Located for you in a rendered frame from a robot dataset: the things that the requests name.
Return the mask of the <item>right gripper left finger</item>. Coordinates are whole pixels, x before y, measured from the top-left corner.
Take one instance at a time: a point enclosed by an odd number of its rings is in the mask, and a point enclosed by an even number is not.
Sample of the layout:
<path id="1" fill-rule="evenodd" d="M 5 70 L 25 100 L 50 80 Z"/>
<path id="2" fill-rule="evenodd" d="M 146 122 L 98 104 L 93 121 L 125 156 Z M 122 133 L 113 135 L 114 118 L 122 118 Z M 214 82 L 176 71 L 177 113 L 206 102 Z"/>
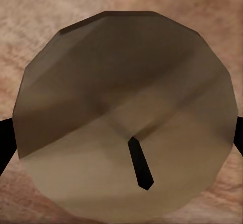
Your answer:
<path id="1" fill-rule="evenodd" d="M 16 150 L 12 118 L 0 121 L 0 176 Z"/>

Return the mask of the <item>pillar candle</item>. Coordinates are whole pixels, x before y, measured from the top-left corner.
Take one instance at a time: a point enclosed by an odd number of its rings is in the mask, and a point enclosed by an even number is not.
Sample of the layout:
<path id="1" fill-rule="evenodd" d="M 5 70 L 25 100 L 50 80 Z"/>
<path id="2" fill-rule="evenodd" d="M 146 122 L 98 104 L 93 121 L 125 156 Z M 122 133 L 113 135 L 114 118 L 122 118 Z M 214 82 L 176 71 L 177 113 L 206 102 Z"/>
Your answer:
<path id="1" fill-rule="evenodd" d="M 237 119 L 229 71 L 198 32 L 155 11 L 58 30 L 25 67 L 12 113 L 38 190 L 106 224 L 186 206 L 230 155 Z"/>

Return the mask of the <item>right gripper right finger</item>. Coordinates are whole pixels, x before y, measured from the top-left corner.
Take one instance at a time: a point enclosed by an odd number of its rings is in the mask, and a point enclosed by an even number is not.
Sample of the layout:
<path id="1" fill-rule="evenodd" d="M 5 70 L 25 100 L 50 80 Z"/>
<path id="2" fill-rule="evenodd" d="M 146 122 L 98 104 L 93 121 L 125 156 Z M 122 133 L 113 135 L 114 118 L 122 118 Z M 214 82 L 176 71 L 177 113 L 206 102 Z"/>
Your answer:
<path id="1" fill-rule="evenodd" d="M 238 117 L 236 124 L 236 131 L 233 142 L 240 153 L 243 155 L 243 118 Z"/>

